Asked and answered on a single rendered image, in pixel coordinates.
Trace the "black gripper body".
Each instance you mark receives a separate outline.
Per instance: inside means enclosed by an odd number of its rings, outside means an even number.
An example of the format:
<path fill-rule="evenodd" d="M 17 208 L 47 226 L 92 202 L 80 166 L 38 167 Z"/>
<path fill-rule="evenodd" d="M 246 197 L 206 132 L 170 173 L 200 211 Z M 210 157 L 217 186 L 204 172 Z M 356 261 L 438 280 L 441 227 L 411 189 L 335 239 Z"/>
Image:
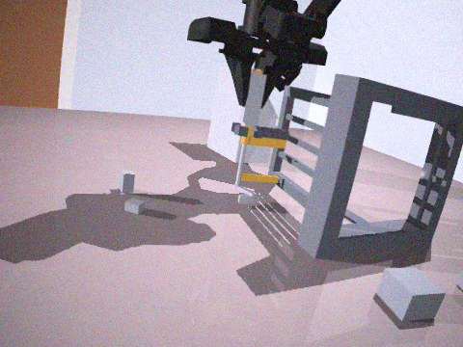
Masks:
<path fill-rule="evenodd" d="M 224 48 L 253 52 L 253 48 L 267 51 L 266 58 L 286 59 L 303 64 L 326 66 L 328 52 L 325 45 L 311 42 L 310 46 L 297 41 L 281 41 L 263 34 L 253 33 L 257 10 L 263 0 L 242 0 L 246 4 L 242 25 L 222 18 L 195 19 L 188 28 L 187 40 L 203 43 L 222 42 Z M 253 38 L 254 37 L 254 38 Z M 256 39 L 258 38 L 258 39 Z M 268 41 L 267 41 L 268 40 Z"/>

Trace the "white flat bar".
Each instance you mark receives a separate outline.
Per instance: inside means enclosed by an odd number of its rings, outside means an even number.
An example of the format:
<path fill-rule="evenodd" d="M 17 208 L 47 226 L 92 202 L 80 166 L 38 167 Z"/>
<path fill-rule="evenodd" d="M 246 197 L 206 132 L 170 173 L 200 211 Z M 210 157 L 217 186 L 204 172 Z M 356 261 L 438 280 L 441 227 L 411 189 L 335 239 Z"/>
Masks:
<path fill-rule="evenodd" d="M 463 272 L 461 272 L 461 275 L 459 276 L 459 280 L 457 282 L 457 285 L 463 289 Z"/>

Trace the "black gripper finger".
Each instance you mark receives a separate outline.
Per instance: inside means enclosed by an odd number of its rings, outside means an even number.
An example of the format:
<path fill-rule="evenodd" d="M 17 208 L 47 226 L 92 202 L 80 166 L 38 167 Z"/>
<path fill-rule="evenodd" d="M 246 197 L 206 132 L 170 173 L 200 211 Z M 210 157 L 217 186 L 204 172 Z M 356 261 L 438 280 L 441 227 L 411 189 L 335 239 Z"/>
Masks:
<path fill-rule="evenodd" d="M 229 48 L 218 48 L 218 52 L 223 53 L 226 58 L 238 104 L 245 107 L 250 88 L 251 68 L 259 53 Z"/>
<path fill-rule="evenodd" d="M 284 75 L 284 72 L 292 67 L 299 67 L 299 62 L 286 60 L 286 59 L 275 59 L 275 58 L 262 58 L 259 59 L 259 69 L 262 74 L 266 75 L 266 81 L 263 91 L 263 101 L 261 109 L 266 104 L 266 100 L 269 95 L 273 92 L 276 84 Z"/>

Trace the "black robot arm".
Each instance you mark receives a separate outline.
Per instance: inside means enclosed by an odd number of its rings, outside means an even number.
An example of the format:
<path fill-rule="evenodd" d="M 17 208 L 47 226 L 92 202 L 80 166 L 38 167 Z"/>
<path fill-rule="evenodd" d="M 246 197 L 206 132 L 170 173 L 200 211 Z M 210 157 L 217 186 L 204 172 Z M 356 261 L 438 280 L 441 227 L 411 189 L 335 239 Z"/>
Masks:
<path fill-rule="evenodd" d="M 328 16 L 341 0 L 312 0 L 304 13 L 298 13 L 298 3 L 289 1 L 286 8 L 276 6 L 269 0 L 261 1 L 257 10 L 253 33 L 263 34 L 263 30 L 272 38 L 281 41 L 297 41 L 310 46 L 312 38 L 320 39 L 327 31 Z M 295 5 L 295 6 L 294 6 Z M 263 25 L 259 30 L 260 24 Z M 275 88 L 282 92 L 301 73 L 299 67 L 289 68 L 284 72 Z"/>

